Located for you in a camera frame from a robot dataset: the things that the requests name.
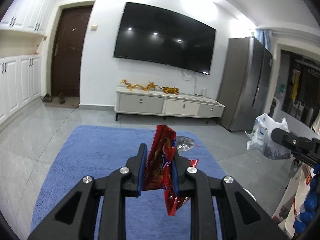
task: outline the blue rug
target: blue rug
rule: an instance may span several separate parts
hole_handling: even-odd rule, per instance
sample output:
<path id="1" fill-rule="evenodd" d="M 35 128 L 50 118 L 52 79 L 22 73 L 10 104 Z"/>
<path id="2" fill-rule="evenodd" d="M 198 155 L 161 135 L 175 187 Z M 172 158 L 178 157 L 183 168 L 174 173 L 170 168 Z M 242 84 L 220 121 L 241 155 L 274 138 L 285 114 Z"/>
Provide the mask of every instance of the blue rug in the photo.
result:
<path id="1" fill-rule="evenodd" d="M 31 231 L 84 175 L 92 175 L 95 179 L 109 175 L 137 154 L 140 143 L 147 144 L 150 150 L 154 132 L 101 126 L 76 127 L 42 185 L 32 215 Z M 197 167 L 208 176 L 222 178 L 225 175 L 196 135 L 179 131 L 177 135 L 190 137 L 197 145 L 183 156 L 199 159 Z M 220 221 L 216 223 L 218 239 L 222 239 Z M 143 191 L 139 198 L 126 198 L 126 234 L 128 240 L 190 239 L 190 201 L 175 216 L 169 217 L 163 190 Z"/>

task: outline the doormat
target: doormat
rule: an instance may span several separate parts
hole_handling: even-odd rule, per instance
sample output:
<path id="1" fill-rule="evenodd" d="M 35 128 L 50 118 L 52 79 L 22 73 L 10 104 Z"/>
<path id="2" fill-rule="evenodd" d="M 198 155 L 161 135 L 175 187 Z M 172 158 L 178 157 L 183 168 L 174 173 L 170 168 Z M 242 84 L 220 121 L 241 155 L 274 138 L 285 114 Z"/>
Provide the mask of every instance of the doormat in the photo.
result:
<path id="1" fill-rule="evenodd" d="M 55 106 L 64 108 L 78 108 L 80 104 L 80 98 L 66 97 L 66 102 L 64 104 L 59 103 L 59 98 L 55 97 L 52 102 L 45 103 L 45 106 Z"/>

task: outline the gray tile floor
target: gray tile floor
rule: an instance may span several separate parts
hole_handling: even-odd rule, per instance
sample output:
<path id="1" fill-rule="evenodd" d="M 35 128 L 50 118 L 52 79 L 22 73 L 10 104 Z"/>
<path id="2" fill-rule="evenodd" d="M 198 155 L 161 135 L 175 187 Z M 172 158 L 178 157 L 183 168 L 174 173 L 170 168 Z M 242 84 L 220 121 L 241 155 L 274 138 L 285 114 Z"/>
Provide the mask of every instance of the gray tile floor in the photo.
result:
<path id="1" fill-rule="evenodd" d="M 205 119 L 120 115 L 113 112 L 45 107 L 24 111 L 0 132 L 0 209 L 21 240 L 30 233 L 33 208 L 52 162 L 73 129 L 82 124 L 155 129 L 166 123 L 196 134 L 224 171 L 253 193 L 272 215 L 290 177 L 292 160 L 272 161 L 246 150 L 244 132 L 230 133 Z"/>

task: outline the blue curtain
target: blue curtain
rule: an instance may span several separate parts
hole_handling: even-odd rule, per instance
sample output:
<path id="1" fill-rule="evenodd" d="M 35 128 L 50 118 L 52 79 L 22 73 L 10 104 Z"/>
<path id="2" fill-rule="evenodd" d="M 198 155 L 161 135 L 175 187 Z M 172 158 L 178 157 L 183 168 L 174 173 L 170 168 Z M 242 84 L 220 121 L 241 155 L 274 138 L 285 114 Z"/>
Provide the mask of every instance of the blue curtain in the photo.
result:
<path id="1" fill-rule="evenodd" d="M 268 29 L 256 29 L 255 31 L 255 37 L 257 40 L 260 41 L 269 51 L 271 49 L 271 35 L 272 31 Z"/>

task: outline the brown door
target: brown door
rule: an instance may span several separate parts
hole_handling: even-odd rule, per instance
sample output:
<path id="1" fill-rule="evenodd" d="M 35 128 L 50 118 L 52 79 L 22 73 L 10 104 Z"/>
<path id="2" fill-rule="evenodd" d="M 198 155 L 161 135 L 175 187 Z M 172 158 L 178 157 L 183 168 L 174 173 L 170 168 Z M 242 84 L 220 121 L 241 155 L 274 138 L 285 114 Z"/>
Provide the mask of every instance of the brown door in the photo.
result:
<path id="1" fill-rule="evenodd" d="M 79 97 L 84 36 L 92 6 L 64 9 L 53 47 L 52 95 Z"/>

